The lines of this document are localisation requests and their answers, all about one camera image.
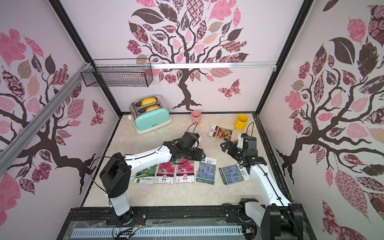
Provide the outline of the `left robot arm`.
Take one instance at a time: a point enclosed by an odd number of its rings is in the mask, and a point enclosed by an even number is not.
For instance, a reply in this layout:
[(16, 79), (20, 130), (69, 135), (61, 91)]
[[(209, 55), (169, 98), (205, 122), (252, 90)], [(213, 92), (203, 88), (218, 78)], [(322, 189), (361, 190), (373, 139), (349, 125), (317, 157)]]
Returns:
[(206, 158), (199, 148), (201, 137), (197, 133), (185, 132), (181, 138), (165, 141), (156, 149), (123, 156), (114, 154), (101, 170), (99, 177), (112, 204), (111, 217), (114, 224), (128, 224), (133, 211), (126, 196), (130, 180), (135, 175), (154, 165), (175, 163), (177, 159), (201, 162)]

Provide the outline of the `hollyhock seed packet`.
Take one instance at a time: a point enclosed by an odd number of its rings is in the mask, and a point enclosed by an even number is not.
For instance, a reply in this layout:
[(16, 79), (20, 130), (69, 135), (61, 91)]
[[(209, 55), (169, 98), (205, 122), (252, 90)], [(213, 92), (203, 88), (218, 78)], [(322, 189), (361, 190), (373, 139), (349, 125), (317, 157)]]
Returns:
[(175, 165), (172, 162), (159, 164), (157, 174), (155, 176), (155, 184), (174, 183)]
[(177, 160), (176, 183), (194, 183), (195, 182), (195, 163), (187, 159)]

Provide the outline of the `green gourd seed packet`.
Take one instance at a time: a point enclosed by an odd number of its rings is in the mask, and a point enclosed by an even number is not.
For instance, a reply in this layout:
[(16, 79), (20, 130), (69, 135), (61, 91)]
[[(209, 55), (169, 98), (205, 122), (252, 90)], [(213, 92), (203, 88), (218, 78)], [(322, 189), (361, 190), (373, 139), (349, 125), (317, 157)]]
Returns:
[(134, 182), (137, 184), (153, 184), (156, 176), (158, 165), (154, 165), (147, 169), (136, 173)]

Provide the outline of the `lavender seed packet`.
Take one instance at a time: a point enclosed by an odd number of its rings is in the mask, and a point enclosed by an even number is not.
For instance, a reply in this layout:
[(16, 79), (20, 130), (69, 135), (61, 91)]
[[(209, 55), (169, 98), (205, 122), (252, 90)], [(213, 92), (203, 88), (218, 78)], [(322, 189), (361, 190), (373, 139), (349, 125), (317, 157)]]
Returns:
[(247, 169), (239, 164), (219, 168), (219, 171), (224, 185), (241, 183), (250, 179)]
[(209, 185), (215, 184), (217, 160), (205, 158), (199, 163), (199, 169), (196, 175), (196, 181)]

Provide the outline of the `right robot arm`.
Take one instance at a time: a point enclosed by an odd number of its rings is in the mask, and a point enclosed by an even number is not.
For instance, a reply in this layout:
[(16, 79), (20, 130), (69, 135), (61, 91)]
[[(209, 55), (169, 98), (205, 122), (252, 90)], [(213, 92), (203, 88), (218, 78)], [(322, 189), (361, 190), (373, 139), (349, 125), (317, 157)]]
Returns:
[(299, 205), (292, 204), (271, 177), (267, 162), (258, 155), (257, 139), (241, 134), (238, 142), (220, 144), (224, 153), (244, 167), (261, 191), (264, 204), (242, 200), (241, 209), (256, 224), (257, 240), (303, 240), (304, 213)]

